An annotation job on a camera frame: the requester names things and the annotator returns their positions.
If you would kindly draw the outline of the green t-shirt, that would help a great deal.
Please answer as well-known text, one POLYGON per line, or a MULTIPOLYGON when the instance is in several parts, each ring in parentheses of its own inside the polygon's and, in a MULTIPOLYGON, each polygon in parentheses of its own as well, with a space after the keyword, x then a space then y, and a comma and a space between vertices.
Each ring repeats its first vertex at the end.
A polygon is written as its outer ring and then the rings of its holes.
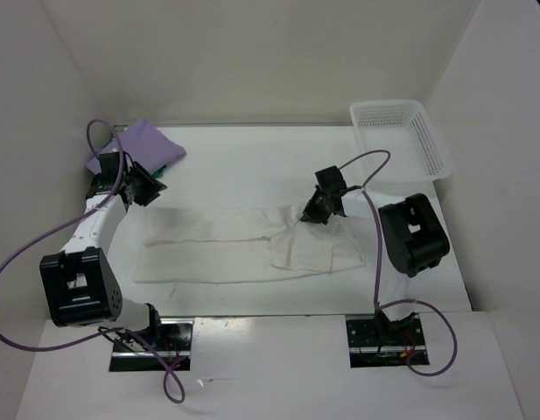
POLYGON ((123 140, 123 150, 154 178, 159 178, 167 166, 163 155, 163 146, 159 142, 125 139, 123 140))

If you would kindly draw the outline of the purple t-shirt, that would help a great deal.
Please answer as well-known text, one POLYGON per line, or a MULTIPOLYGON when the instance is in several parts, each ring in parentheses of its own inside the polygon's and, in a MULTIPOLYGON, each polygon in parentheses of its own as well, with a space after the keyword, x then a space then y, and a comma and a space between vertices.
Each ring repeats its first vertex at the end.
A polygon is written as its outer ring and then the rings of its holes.
MULTIPOLYGON (((91 149, 91 158, 86 162, 86 167, 93 174, 101 171, 97 155, 110 153, 118 150, 115 136, 102 149, 95 149, 90 141, 90 129, 99 119, 91 120, 86 127, 86 135, 91 149)), ((186 155, 186 150, 169 140, 161 131, 151 125, 145 118, 139 119, 129 128, 117 131, 121 140, 122 148, 134 162, 138 162, 147 172, 155 172, 172 165, 186 155)))

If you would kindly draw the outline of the white t-shirt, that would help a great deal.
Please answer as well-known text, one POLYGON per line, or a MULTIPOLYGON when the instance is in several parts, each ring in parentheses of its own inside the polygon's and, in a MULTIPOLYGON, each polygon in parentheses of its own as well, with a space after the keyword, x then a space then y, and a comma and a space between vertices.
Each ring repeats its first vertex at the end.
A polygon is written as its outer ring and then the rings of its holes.
POLYGON ((268 283, 364 266, 364 251, 341 217, 311 224, 300 220, 302 209, 153 208, 134 281, 268 283))

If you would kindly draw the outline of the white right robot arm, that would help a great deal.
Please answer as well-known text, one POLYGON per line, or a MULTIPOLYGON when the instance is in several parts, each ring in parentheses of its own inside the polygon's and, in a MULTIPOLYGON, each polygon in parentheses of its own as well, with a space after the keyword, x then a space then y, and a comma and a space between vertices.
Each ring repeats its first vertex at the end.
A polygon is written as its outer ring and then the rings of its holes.
POLYGON ((420 299, 398 298, 380 301, 382 263, 387 256, 399 273, 413 278, 420 272, 437 267, 449 253, 450 244, 431 202, 422 193, 407 198, 371 193, 353 187, 330 190, 318 186, 302 212, 301 220, 326 224, 339 215, 347 218, 369 219, 375 223, 377 238, 376 272, 373 296, 373 330, 381 345, 390 345, 410 330, 416 313, 399 318, 387 310, 408 305, 411 309, 424 307, 435 313, 439 309, 420 299))

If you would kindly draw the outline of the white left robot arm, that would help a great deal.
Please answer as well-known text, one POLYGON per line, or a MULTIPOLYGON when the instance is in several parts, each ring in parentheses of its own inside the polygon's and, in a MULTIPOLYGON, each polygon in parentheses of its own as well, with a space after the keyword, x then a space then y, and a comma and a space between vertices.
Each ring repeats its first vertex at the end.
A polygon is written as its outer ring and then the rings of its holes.
POLYGON ((121 327, 133 331, 142 348, 159 347, 165 336, 158 311, 123 297, 108 253, 118 225, 131 205, 149 205, 166 186, 138 162, 125 164, 120 185, 117 163, 93 178, 86 197, 86 217, 59 253, 44 256, 39 272, 53 323, 65 326, 121 327))

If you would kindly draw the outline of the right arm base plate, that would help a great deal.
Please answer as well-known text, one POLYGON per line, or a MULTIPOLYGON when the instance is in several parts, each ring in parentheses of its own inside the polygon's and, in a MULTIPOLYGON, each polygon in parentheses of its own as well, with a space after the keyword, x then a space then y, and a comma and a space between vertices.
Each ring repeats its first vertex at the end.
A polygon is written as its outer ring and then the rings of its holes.
POLYGON ((385 368, 430 364, 419 316, 390 322, 385 315, 346 317, 351 368, 385 368))

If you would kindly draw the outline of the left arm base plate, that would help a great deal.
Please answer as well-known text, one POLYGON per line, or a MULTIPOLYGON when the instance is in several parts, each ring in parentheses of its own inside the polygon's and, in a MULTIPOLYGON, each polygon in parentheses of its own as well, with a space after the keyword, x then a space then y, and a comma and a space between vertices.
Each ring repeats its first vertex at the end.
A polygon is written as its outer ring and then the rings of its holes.
MULTIPOLYGON (((159 336, 152 338, 143 335, 160 358, 175 371, 189 371, 193 341, 194 320, 192 318, 161 318, 159 336)), ((154 372, 164 367, 140 341, 128 334, 117 333, 109 338, 112 353, 109 372, 154 372)))

